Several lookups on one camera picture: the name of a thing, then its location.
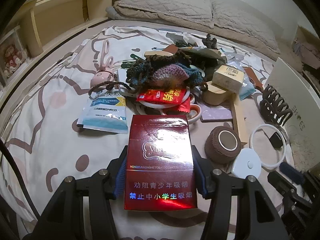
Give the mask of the red cigarette pack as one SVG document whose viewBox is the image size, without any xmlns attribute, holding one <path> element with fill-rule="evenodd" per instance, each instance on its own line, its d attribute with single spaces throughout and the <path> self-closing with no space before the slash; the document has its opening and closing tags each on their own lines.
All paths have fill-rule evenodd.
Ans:
<svg viewBox="0 0 320 240">
<path fill-rule="evenodd" d="M 132 117 L 124 208 L 148 212 L 197 208 L 194 162 L 185 116 Z"/>
</svg>

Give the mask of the white blue medicine sachet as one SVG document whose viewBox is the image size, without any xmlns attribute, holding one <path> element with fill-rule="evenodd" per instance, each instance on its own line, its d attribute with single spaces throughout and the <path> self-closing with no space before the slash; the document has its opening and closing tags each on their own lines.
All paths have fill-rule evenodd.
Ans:
<svg viewBox="0 0 320 240">
<path fill-rule="evenodd" d="M 128 132 L 126 99 L 116 89 L 94 92 L 87 100 L 77 126 L 102 132 Z"/>
</svg>

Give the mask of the white round tape measure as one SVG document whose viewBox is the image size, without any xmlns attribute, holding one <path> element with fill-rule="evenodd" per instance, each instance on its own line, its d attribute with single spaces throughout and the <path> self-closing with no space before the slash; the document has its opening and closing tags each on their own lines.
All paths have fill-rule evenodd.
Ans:
<svg viewBox="0 0 320 240">
<path fill-rule="evenodd" d="M 258 154 L 251 148 L 243 148 L 234 159 L 230 173 L 241 179 L 247 176 L 258 178 L 261 174 L 261 160 Z"/>
</svg>

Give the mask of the small black cube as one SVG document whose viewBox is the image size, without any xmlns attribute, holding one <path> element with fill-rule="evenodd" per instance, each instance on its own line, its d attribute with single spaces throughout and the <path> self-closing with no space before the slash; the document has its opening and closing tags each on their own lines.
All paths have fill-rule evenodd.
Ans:
<svg viewBox="0 0 320 240">
<path fill-rule="evenodd" d="M 283 146 L 283 141 L 277 132 L 274 132 L 270 137 L 269 141 L 274 148 L 281 148 Z"/>
</svg>

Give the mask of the patterned white pink blanket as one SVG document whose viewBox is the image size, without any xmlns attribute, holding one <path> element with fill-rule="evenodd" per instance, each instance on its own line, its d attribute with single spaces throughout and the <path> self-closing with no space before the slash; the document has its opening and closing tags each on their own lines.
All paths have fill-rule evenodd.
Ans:
<svg viewBox="0 0 320 240">
<path fill-rule="evenodd" d="M 203 32 L 146 22 L 110 21 L 102 27 L 106 28 L 75 49 L 66 49 L 71 55 L 48 68 L 24 92 L 3 130 L 2 139 L 39 213 L 66 176 L 91 176 L 118 157 L 129 141 L 129 133 L 81 130 L 76 125 L 88 99 L 89 82 L 103 40 L 110 41 L 110 53 L 119 65 L 131 53 L 143 56 L 153 47 L 172 44 L 167 33 L 189 33 L 187 36 L 193 35 L 197 42 L 201 42 L 198 37 L 205 37 Z M 265 84 L 273 68 L 271 59 L 232 41 L 217 40 L 223 51 L 244 56 L 241 66 L 250 66 Z M 36 218 L 5 159 L 1 166 L 1 196 L 25 226 L 35 225 Z M 198 195 L 197 201 L 198 209 L 172 212 L 126 211 L 123 198 L 112 201 L 111 207 L 120 239 L 200 239 L 210 200 Z"/>
</svg>

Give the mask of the brown elastic bandage roll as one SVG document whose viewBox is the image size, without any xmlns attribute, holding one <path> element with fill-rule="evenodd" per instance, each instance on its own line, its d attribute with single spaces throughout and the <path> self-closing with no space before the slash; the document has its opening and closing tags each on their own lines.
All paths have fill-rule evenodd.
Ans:
<svg viewBox="0 0 320 240">
<path fill-rule="evenodd" d="M 241 149 L 238 135 L 226 126 L 215 127 L 204 144 L 206 156 L 218 164 L 230 163 L 239 155 Z"/>
</svg>

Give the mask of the white shoe box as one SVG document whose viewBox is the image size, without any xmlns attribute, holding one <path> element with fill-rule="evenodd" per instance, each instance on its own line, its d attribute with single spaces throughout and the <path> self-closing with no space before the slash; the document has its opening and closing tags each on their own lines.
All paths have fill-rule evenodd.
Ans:
<svg viewBox="0 0 320 240">
<path fill-rule="evenodd" d="M 307 171 L 319 163 L 319 97 L 299 72 L 278 58 L 267 85 L 284 98 L 293 116 L 284 125 L 296 169 Z"/>
</svg>

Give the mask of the black hair claw clip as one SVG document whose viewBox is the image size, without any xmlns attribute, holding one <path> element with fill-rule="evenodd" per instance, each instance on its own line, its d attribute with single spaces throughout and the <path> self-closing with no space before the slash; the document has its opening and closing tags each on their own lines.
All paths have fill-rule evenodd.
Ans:
<svg viewBox="0 0 320 240">
<path fill-rule="evenodd" d="M 277 126 L 284 126 L 293 116 L 289 105 L 272 85 L 268 85 L 264 89 L 259 107 L 263 119 Z"/>
</svg>

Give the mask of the purple notepad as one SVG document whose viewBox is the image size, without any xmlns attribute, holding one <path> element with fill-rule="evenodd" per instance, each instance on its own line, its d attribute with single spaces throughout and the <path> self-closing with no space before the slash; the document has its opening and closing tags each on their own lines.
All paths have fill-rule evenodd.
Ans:
<svg viewBox="0 0 320 240">
<path fill-rule="evenodd" d="M 231 121 L 232 111 L 230 104 L 227 102 L 218 106 L 208 105 L 206 103 L 197 103 L 202 109 L 202 115 L 200 117 L 202 122 L 215 122 L 215 121 Z"/>
</svg>

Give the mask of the long wooden stick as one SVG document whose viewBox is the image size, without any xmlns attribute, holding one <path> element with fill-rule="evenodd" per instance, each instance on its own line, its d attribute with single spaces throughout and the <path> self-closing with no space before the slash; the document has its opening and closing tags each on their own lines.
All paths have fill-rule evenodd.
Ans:
<svg viewBox="0 0 320 240">
<path fill-rule="evenodd" d="M 233 129 L 238 135 L 241 145 L 245 146 L 248 143 L 249 136 L 247 134 L 245 118 L 238 94 L 232 94 L 230 98 L 230 104 L 233 118 Z"/>
</svg>

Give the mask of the light blue plastic packet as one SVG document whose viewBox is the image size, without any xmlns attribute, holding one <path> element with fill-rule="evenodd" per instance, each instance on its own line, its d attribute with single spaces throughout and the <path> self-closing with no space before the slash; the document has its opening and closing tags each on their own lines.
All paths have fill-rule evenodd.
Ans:
<svg viewBox="0 0 320 240">
<path fill-rule="evenodd" d="M 239 90 L 239 99 L 242 101 L 254 92 L 255 85 L 254 83 L 252 83 L 252 79 L 247 74 L 245 74 L 242 87 Z"/>
</svg>

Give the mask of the wooden oval block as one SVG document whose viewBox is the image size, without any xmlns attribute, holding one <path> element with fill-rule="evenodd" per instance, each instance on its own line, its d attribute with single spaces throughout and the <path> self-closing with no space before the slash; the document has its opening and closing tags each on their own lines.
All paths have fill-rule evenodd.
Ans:
<svg viewBox="0 0 320 240">
<path fill-rule="evenodd" d="M 209 105 L 218 106 L 228 100 L 232 94 L 231 91 L 217 87 L 212 84 L 212 81 L 209 81 L 207 82 L 207 90 L 202 92 L 201 98 Z"/>
</svg>

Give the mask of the red snack packet lower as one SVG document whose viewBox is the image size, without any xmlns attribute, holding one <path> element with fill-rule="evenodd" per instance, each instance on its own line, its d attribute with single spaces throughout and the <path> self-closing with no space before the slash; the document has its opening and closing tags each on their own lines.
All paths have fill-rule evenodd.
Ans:
<svg viewBox="0 0 320 240">
<path fill-rule="evenodd" d="M 169 108 L 170 111 L 178 111 L 183 113 L 189 113 L 190 112 L 190 98 L 188 97 L 187 100 L 185 100 L 183 103 L 181 103 L 178 106 L 174 106 Z"/>
</svg>

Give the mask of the red snack packet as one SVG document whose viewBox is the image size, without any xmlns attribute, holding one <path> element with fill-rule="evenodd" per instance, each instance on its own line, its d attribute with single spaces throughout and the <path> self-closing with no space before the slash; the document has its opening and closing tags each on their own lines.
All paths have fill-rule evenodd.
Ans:
<svg viewBox="0 0 320 240">
<path fill-rule="evenodd" d="M 188 97 L 187 100 L 185 100 L 183 103 L 181 103 L 178 106 L 174 106 L 169 108 L 170 111 L 178 111 L 183 113 L 189 113 L 190 112 L 190 98 Z"/>
<path fill-rule="evenodd" d="M 146 101 L 151 103 L 179 104 L 185 96 L 185 88 L 175 89 L 147 89 L 137 96 L 137 101 Z"/>
</svg>

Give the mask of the pink handheld fan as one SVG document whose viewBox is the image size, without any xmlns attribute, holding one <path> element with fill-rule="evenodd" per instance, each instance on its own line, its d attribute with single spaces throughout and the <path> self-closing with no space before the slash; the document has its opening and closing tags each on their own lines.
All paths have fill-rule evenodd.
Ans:
<svg viewBox="0 0 320 240">
<path fill-rule="evenodd" d="M 91 88 L 97 85 L 101 85 L 105 81 L 114 80 L 114 58 L 112 56 L 106 58 L 109 55 L 109 50 L 110 42 L 109 40 L 105 40 L 102 46 L 98 71 L 93 76 L 90 82 Z"/>
</svg>

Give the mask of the tan cardboard small box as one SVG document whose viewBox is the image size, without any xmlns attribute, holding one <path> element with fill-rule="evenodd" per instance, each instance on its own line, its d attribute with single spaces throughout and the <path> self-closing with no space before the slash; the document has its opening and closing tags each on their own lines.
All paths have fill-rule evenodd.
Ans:
<svg viewBox="0 0 320 240">
<path fill-rule="evenodd" d="M 239 93 L 244 75 L 244 72 L 234 67 L 221 65 L 213 74 L 212 84 L 233 93 Z"/>
</svg>

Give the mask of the red snack packet upper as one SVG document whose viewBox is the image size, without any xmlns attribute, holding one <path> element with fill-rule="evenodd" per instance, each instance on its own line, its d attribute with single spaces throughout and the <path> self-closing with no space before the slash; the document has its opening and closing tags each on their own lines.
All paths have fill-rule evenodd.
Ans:
<svg viewBox="0 0 320 240">
<path fill-rule="evenodd" d="M 147 89 L 137 96 L 137 101 L 146 101 L 151 103 L 179 104 L 185 96 L 185 88 L 175 89 Z"/>
</svg>

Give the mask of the doll in display case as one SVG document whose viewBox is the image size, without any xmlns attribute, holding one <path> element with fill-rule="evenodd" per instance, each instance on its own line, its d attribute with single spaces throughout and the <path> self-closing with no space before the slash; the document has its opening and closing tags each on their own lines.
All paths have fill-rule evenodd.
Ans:
<svg viewBox="0 0 320 240">
<path fill-rule="evenodd" d="M 5 87 L 9 79 L 29 61 L 28 52 L 20 39 L 20 26 L 17 25 L 1 38 L 1 85 Z"/>
</svg>

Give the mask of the dark crocheted yarn bag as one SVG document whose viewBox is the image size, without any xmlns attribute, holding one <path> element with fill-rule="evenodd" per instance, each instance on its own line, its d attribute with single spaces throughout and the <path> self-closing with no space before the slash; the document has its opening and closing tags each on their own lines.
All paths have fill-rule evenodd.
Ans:
<svg viewBox="0 0 320 240">
<path fill-rule="evenodd" d="M 130 94 L 136 94 L 146 89 L 160 88 L 164 90 L 199 86 L 200 90 L 207 90 L 208 85 L 198 69 L 191 68 L 203 64 L 198 56 L 190 56 L 178 50 L 172 56 L 151 55 L 146 59 L 137 59 L 126 72 L 126 81 L 104 81 L 94 85 L 88 92 L 89 96 L 98 88 L 107 91 L 116 85 L 124 86 Z"/>
</svg>

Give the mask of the wooden shelf unit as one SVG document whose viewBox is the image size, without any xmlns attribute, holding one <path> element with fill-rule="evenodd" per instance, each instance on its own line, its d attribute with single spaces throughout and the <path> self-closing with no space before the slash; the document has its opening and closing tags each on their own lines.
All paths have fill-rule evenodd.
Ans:
<svg viewBox="0 0 320 240">
<path fill-rule="evenodd" d="M 23 77 L 56 50 L 63 42 L 87 28 L 108 19 L 106 8 L 118 0 L 31 0 L 20 7 L 11 19 L 21 29 L 30 61 L 19 68 L 1 92 L 1 105 Z"/>
</svg>

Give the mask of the beige quilted duvet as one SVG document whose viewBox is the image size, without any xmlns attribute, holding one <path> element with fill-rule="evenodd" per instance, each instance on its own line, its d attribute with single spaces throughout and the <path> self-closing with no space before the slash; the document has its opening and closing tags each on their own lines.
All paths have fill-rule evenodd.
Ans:
<svg viewBox="0 0 320 240">
<path fill-rule="evenodd" d="M 244 44 L 268 57 L 280 49 L 272 29 L 235 5 L 212 0 L 118 0 L 106 8 L 114 20 L 168 22 Z"/>
</svg>

